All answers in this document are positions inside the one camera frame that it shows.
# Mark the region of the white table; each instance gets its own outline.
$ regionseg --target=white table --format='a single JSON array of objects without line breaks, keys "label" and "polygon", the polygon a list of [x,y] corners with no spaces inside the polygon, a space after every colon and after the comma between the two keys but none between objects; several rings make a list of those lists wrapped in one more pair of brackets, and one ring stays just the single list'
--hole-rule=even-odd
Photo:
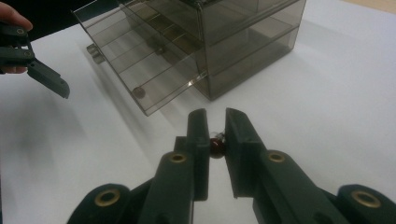
[{"label": "white table", "polygon": [[[307,2],[295,49],[208,102],[188,90],[150,117],[85,48],[77,25],[33,43],[62,74],[68,100],[26,75],[0,76],[4,223],[66,223],[92,189],[130,189],[153,177],[161,155],[207,111],[210,132],[225,108],[244,111],[264,144],[290,154],[323,189],[377,189],[396,201],[396,15],[334,0]],[[194,223],[256,223],[251,199],[235,200],[224,160],[211,160],[209,200]]]}]

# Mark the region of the dark background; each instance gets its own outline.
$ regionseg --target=dark background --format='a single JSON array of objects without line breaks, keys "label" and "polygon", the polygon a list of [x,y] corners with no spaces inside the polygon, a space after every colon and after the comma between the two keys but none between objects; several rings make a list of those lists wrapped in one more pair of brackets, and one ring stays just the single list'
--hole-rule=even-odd
[{"label": "dark background", "polygon": [[30,40],[50,35],[78,21],[71,10],[79,9],[93,0],[0,0],[15,9],[32,22]]}]

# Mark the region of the small red object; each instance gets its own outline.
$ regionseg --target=small red object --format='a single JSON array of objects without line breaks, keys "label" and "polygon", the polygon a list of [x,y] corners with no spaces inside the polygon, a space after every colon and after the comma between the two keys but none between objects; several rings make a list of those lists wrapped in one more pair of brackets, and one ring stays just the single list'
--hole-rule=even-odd
[{"label": "small red object", "polygon": [[225,145],[219,138],[210,139],[210,157],[220,159],[225,155]]}]

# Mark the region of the clear acrylic panel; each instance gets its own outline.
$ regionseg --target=clear acrylic panel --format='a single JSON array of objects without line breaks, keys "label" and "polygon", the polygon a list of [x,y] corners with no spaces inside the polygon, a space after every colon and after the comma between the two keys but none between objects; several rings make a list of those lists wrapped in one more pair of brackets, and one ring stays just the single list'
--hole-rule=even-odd
[{"label": "clear acrylic panel", "polygon": [[290,52],[304,5],[305,0],[97,0],[75,14],[149,115],[191,86],[213,100]]}]

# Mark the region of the black tool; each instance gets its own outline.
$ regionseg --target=black tool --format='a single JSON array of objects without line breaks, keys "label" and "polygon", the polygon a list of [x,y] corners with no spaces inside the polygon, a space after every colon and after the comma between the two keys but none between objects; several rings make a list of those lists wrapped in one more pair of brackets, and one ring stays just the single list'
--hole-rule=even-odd
[{"label": "black tool", "polygon": [[254,199],[260,224],[396,223],[396,204],[374,189],[343,186],[337,196],[319,189],[290,156],[266,149],[246,114],[228,108],[223,136],[209,139],[205,111],[191,112],[187,136],[177,137],[152,179],[131,191],[94,189],[68,224],[190,224],[193,202],[207,199],[209,155],[219,152],[234,197]]},{"label": "black tool", "polygon": [[27,67],[27,74],[48,89],[67,98],[70,89],[54,70],[40,62],[33,52],[27,31],[19,26],[0,24],[0,66]]}]

